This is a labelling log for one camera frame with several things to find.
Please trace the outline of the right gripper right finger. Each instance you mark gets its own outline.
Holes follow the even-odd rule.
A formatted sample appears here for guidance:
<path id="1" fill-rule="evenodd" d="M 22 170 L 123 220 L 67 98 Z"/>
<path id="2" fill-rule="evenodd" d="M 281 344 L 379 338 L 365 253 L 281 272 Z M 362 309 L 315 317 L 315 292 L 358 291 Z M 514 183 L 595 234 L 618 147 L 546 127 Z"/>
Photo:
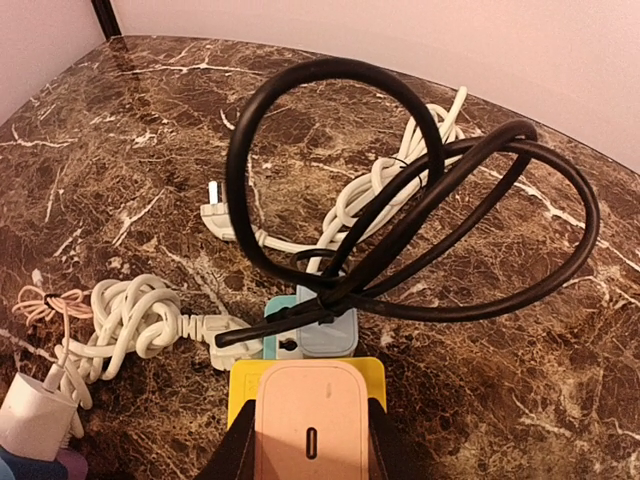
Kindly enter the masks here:
<path id="1" fill-rule="evenodd" d="M 381 403 L 368 399 L 368 428 L 374 466 L 372 479 L 424 479 L 424 470 L 402 440 Z"/>

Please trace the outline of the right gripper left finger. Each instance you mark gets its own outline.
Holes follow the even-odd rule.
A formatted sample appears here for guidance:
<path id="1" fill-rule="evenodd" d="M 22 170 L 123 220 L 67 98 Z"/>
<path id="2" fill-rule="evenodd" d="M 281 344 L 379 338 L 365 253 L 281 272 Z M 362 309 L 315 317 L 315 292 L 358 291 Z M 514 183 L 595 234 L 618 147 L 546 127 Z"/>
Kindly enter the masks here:
<path id="1" fill-rule="evenodd" d="M 244 403 L 198 480 L 253 480 L 256 401 Z"/>

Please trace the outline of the yellow cube socket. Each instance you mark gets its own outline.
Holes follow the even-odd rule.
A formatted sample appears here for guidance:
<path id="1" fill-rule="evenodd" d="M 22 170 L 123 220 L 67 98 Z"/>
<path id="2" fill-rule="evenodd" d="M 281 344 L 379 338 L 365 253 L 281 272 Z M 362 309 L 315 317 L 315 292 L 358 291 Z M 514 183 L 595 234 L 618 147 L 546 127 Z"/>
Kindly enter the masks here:
<path id="1" fill-rule="evenodd" d="M 331 359 L 299 360 L 239 360 L 230 371 L 227 429 L 239 415 L 244 404 L 256 400 L 262 383 L 262 377 L 269 376 L 274 369 L 298 371 L 318 369 L 320 367 L 342 368 L 359 373 L 366 386 L 367 396 L 376 399 L 384 411 L 387 411 L 386 374 L 383 363 L 374 357 L 345 357 Z"/>

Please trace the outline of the pink charger cube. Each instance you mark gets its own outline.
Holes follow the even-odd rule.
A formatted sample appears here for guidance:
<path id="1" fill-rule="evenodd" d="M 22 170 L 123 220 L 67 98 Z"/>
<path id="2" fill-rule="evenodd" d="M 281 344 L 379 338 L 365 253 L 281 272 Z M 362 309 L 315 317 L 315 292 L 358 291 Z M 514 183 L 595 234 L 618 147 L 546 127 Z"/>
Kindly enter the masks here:
<path id="1" fill-rule="evenodd" d="M 256 399 L 256 479 L 367 479 L 368 396 L 346 366 L 274 369 Z"/>

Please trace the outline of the light blue charger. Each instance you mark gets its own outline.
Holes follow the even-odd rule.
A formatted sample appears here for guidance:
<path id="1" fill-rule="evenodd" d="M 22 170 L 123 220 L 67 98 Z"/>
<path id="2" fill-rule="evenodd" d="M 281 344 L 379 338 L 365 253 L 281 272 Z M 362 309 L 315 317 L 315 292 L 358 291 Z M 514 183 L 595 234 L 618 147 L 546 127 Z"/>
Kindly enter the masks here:
<path id="1" fill-rule="evenodd" d="M 312 323 L 298 330 L 298 347 L 305 358 L 351 357 L 359 340 L 357 311 L 350 309 L 332 323 Z"/>

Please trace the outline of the purple power strip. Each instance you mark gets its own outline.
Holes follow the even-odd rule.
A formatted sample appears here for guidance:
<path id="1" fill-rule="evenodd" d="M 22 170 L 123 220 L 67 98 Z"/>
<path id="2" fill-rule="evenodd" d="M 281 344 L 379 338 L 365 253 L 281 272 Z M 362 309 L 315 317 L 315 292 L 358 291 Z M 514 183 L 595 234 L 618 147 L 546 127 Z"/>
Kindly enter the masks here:
<path id="1" fill-rule="evenodd" d="M 67 471 L 67 480 L 85 480 L 88 475 L 88 463 L 85 457 L 72 449 L 60 449 L 56 460 L 61 463 Z"/>

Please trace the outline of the white charger cube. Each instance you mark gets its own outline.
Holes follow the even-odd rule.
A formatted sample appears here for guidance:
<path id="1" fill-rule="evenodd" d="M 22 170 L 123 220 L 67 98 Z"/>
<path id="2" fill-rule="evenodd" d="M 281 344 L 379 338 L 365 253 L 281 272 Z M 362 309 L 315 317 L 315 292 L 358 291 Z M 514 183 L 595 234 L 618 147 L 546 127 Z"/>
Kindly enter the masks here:
<path id="1" fill-rule="evenodd" d="M 64 369 L 54 363 L 45 380 L 16 373 L 1 406 L 1 446 L 28 459 L 52 462 L 77 403 L 60 390 Z"/>

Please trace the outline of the dark blue cube socket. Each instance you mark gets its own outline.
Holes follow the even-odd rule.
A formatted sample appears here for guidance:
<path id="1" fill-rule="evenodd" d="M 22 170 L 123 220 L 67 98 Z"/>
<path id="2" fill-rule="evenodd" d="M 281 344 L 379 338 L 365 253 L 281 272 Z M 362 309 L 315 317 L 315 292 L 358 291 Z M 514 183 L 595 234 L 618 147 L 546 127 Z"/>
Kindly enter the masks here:
<path id="1" fill-rule="evenodd" d="M 1 480 L 67 480 L 68 471 L 60 462 L 34 460 L 1 449 Z"/>

